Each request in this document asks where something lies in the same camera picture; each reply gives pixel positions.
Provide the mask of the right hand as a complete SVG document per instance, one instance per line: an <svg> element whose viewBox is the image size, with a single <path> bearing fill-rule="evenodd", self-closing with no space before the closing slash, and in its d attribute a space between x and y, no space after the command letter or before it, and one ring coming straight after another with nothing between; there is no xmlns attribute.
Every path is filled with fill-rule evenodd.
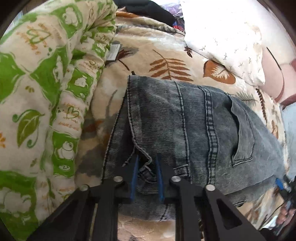
<svg viewBox="0 0 296 241"><path fill-rule="evenodd" d="M287 205L281 207L280 213L277 216L276 224L286 226L292 219L295 213L294 209L288 209Z"/></svg>

